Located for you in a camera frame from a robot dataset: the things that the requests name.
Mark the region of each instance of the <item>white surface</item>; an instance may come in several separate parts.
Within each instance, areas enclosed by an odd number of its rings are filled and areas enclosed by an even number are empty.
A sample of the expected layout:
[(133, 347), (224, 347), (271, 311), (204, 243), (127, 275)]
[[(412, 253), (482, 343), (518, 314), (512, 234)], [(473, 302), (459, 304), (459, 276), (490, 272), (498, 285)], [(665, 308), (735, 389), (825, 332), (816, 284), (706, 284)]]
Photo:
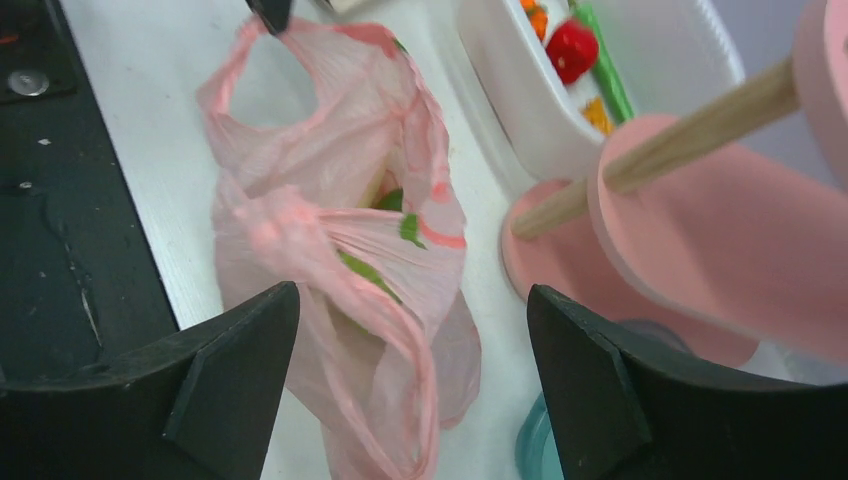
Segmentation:
[[(298, 0), (296, 13), (321, 9)], [(144, 231), (179, 324), (221, 312), (209, 218), (217, 168), (201, 130), (195, 89), (225, 59), (248, 12), (243, 0), (64, 0)], [(468, 217), (463, 292), (483, 344), (480, 397), (442, 436), (437, 478), (518, 480), (513, 449), (540, 386), (524, 304), (500, 262), (501, 219), (532, 179), (521, 169), (486, 101), (454, 25), (452, 0), (390, 0), (351, 20), (393, 29), (441, 103), (451, 134), (454, 187)], [(256, 125), (308, 115), (305, 72), (273, 40), (257, 45), (233, 102)], [(751, 369), (787, 373), (772, 348)], [(288, 392), (264, 480), (329, 478), (317, 420)]]
[[(541, 3), (550, 37), (567, 2)], [(684, 115), (744, 78), (710, 0), (591, 3), (637, 113)], [(563, 87), (518, 0), (462, 0), (460, 8), (462, 41), (524, 168), (538, 180), (585, 177), (603, 143), (580, 113), (586, 98), (575, 96), (591, 75)]]

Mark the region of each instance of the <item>toy strawberry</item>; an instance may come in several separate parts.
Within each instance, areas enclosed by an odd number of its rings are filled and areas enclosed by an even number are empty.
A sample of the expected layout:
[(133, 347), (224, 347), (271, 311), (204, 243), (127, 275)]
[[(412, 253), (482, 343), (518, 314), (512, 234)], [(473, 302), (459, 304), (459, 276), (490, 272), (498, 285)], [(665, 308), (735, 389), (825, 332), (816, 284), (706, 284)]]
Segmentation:
[(600, 48), (592, 30), (571, 18), (554, 30), (545, 51), (562, 83), (570, 85), (592, 68)]

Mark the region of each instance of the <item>pink plastic bag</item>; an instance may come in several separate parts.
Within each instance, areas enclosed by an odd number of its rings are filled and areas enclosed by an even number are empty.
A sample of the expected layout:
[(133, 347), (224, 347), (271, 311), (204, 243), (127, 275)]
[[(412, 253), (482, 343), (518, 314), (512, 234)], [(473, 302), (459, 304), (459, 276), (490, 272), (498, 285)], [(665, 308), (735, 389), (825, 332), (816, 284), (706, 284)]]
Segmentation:
[[(229, 101), (263, 34), (250, 19), (198, 92), (221, 166), (213, 219), (224, 306), (298, 282), (286, 386), (321, 420), (333, 478), (432, 478), (439, 428), (476, 398), (481, 360), (459, 292), (465, 218), (441, 110), (382, 26), (293, 18), (280, 40), (312, 76), (318, 110), (288, 128), (242, 125)], [(383, 191), (403, 188), (403, 212), (348, 208), (385, 159)], [(396, 298), (339, 252), (373, 266)], [(335, 308), (356, 323), (334, 322)]]

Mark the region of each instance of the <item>black surface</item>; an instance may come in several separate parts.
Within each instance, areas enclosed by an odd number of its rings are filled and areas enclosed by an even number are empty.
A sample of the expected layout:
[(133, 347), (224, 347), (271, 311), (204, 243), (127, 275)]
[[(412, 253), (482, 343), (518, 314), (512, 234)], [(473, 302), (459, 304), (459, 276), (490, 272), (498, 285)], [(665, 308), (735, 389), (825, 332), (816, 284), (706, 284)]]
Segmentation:
[(10, 381), (56, 378), (177, 330), (64, 14), (54, 0), (36, 3), (40, 33), (19, 42), (53, 56), (0, 45), (0, 70), (47, 61), (59, 71), (64, 52), (74, 75), (65, 90), (0, 102), (0, 365)]
[(533, 287), (527, 317), (569, 480), (848, 478), (848, 385), (706, 362), (550, 287)]
[(268, 27), (271, 35), (282, 33), (289, 25), (293, 0), (247, 0), (247, 5)]
[(299, 311), (285, 283), (67, 379), (0, 383), (0, 478), (258, 479)]

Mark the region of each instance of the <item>wooden stick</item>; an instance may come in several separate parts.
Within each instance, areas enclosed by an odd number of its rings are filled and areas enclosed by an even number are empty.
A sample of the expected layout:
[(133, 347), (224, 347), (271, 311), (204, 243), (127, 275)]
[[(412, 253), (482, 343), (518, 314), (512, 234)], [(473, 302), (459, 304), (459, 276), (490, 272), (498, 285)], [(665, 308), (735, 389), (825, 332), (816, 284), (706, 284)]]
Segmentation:
[[(616, 159), (604, 169), (604, 181), (616, 193), (633, 192), (799, 108), (787, 58)], [(532, 240), (583, 215), (589, 208), (586, 188), (583, 179), (552, 194), (519, 215), (512, 234)]]

